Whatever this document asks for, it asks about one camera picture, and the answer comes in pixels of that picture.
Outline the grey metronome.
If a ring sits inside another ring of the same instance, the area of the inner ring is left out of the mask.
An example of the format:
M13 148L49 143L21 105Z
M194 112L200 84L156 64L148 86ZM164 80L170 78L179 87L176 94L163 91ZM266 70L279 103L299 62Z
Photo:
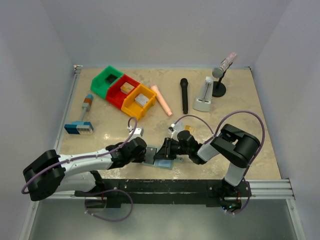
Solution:
M209 112L212 103L212 94L214 87L214 79L210 76L205 78L205 81L200 89L199 94L195 97L193 109L200 112Z

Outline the sage green card holder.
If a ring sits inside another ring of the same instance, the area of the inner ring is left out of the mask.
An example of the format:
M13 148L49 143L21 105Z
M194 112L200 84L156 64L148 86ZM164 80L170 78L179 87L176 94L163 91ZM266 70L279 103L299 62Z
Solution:
M154 164L146 164L145 161L142 162L141 164L144 166L148 166L148 167L154 167L154 168L161 168L161 169L167 169L167 170L171 170L174 166L174 163L180 163L183 161L182 157L177 157L174 160L163 160L163 159L158 159L158 160L154 160Z

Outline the glitter microphone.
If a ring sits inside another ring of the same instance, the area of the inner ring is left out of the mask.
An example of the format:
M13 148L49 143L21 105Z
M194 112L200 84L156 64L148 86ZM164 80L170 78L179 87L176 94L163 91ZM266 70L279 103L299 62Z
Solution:
M216 66L212 70L212 76L216 79L221 78L225 71L228 69L228 67L235 61L238 54L235 52L232 52L230 55L228 55L219 66Z

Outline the yellow plastic bin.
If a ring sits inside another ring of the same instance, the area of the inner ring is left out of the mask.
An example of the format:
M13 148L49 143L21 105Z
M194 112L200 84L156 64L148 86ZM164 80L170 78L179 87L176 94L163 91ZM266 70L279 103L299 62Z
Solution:
M143 118L150 107L156 103L157 94L143 84L139 84L123 100L121 111L137 120Z

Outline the green plastic bin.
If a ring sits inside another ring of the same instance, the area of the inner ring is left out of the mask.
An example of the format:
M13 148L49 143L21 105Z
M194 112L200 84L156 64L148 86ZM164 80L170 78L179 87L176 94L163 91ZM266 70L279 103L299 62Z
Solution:
M90 90L99 97L105 99L107 96L108 89L123 75L123 72L109 65L96 77L93 78Z

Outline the aluminium frame rail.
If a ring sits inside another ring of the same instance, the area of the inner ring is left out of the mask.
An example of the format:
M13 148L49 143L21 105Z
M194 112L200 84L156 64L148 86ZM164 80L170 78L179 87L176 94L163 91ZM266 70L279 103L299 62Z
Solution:
M72 100L74 97L74 91L75 88L77 86L78 83L78 79L81 75L81 71L83 69L82 65L74 65L74 74L73 74L73 79L71 82L71 87L70 87L70 91L66 100L66 104L65 104L65 108L63 110L63 115L62 115L62 119L58 128L58 132L57 132L57 136L55 139L55 143L54 143L54 149L58 150L60 148L61 142L62 142L62 137L63 137L63 132L64 132L64 128L63 125L65 124L65 121L67 119L67 117L69 116L69 108L72 104ZM26 213L26 217L24 219L24 223L22 226L22 230L19 236L19 240L28 240L30 238L30 234L31 234L31 230L34 224L34 220L36 217L36 213L38 210L38 206L39 206L39 201L31 201Z

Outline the black microphone stand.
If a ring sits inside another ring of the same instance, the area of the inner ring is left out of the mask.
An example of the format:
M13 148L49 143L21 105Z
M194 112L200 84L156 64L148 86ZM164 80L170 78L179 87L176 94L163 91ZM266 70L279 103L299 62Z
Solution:
M226 93L226 87L222 83L222 80L225 76L225 70L221 64L212 70L212 76L217 79L213 82L212 96L215 98L220 98Z

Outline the block in yellow bin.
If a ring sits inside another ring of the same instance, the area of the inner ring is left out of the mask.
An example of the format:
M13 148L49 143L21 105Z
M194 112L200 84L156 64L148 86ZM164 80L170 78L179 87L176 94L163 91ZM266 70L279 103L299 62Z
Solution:
M149 98L140 93L134 98L134 101L136 104L143 108L149 102Z

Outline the black microphone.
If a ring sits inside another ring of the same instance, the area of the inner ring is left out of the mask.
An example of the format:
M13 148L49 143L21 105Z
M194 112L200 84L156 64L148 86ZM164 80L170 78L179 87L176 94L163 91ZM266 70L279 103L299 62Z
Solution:
M188 114L189 111L189 103L188 103L188 80L186 78L182 78L180 80L181 87L181 96L182 96L182 111L185 115Z

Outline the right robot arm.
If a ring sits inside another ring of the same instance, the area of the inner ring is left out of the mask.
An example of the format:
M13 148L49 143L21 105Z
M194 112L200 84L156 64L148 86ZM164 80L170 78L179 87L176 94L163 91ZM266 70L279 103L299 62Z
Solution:
M223 199L234 196L241 189L241 181L249 162L261 147L260 141L253 135L231 124L225 124L220 133L207 143L199 143L188 130L182 130L176 139L165 138L162 147L155 153L154 160L174 160L179 155L187 155L197 165L204 165L217 155L229 161L221 187L215 192Z

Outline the pink microphone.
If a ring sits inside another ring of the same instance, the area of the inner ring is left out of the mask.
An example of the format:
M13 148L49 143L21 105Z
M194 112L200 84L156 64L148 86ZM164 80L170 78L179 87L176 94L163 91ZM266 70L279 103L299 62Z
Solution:
M161 107L163 108L163 110L165 111L165 113L169 117L172 116L173 112L170 109L170 107L168 106L168 104L167 104L166 100L164 99L163 95L161 94L158 86L157 85L152 85L150 87L150 89L156 93L156 98L157 98L158 102L160 103Z

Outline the white credit card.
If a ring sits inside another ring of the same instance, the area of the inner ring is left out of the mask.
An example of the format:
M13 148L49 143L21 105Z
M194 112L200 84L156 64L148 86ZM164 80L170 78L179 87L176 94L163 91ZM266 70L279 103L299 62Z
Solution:
M178 133L185 130L185 127L182 122L173 123L171 125L172 131L171 131L171 138L177 139Z

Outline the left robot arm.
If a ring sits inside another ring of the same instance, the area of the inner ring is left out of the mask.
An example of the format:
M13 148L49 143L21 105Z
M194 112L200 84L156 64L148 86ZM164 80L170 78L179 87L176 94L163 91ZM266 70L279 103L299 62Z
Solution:
M146 142L136 137L129 141L109 145L88 154L57 154L47 150L23 171L25 185L21 193L29 195L34 202L44 200L55 192L68 190L100 195L104 190L102 181L95 179L92 171L112 170L145 161Z

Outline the tan credit card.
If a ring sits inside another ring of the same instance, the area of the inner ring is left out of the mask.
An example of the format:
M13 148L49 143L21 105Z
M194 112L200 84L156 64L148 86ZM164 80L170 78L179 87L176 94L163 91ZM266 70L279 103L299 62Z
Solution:
M193 126L185 125L184 130L189 131L191 134L193 134L196 129Z

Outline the toy block hammer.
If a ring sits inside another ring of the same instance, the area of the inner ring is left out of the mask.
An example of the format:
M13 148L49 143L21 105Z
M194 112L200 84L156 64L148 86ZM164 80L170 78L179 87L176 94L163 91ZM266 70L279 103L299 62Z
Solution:
M78 120L68 122L64 125L64 129L69 135L91 135L94 132L92 123L90 121L84 121L85 115L91 109L93 99L93 95L88 94L82 103L82 111Z

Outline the block in red bin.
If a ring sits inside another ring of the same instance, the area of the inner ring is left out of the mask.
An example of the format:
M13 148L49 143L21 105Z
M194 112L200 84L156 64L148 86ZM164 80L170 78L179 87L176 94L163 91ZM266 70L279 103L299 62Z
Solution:
M125 82L121 87L120 90L121 92L123 92L124 94L129 94L135 87L133 85L131 85L128 82Z

